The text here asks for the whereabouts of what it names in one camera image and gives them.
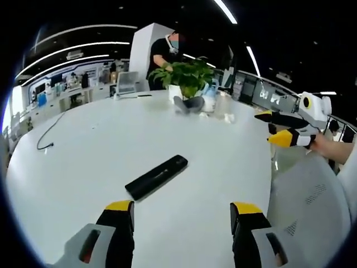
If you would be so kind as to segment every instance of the table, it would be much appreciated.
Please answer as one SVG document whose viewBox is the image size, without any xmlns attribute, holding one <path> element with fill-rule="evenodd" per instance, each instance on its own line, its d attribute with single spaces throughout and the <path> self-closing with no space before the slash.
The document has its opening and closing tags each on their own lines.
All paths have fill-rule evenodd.
<svg viewBox="0 0 357 268">
<path fill-rule="evenodd" d="M 106 205 L 130 199 L 124 186 L 176 154 L 188 167 L 135 206 L 132 267 L 234 267 L 229 204 L 267 214 L 270 147 L 254 109 L 232 101 L 235 123 L 176 114 L 167 92 L 104 99 L 54 117 L 19 141 L 6 188 L 19 226 L 46 263 Z"/>
</svg>

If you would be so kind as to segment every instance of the black t-shirt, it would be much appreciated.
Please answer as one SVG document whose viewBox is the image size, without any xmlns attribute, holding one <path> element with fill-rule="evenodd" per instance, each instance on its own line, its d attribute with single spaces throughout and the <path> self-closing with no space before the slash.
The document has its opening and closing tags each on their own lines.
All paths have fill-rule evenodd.
<svg viewBox="0 0 357 268">
<path fill-rule="evenodd" d="M 160 68 L 156 63 L 154 63 L 154 55 L 161 55 L 163 59 L 166 60 L 168 63 L 174 63 L 176 61 L 181 61 L 182 59 L 182 54 L 180 54 L 180 52 L 178 52 L 177 54 L 170 53 L 170 47 L 168 46 L 168 43 L 165 38 L 156 40 L 151 46 L 150 64 L 146 78 L 148 78 L 149 74 L 152 71 L 157 68 Z"/>
</svg>

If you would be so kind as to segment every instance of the potted plant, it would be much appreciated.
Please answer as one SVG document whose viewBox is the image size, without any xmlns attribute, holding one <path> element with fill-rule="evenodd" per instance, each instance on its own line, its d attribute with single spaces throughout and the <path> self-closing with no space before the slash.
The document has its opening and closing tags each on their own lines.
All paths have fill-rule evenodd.
<svg viewBox="0 0 357 268">
<path fill-rule="evenodd" d="M 205 83 L 212 83 L 213 69 L 202 58 L 188 63 L 165 64 L 151 72 L 150 76 L 153 75 L 154 80 L 161 79 L 163 86 L 169 90 L 170 99 L 180 93 L 181 97 L 192 98 L 197 91 L 205 86 Z M 173 71 L 166 70 L 168 65 L 172 67 Z"/>
</svg>

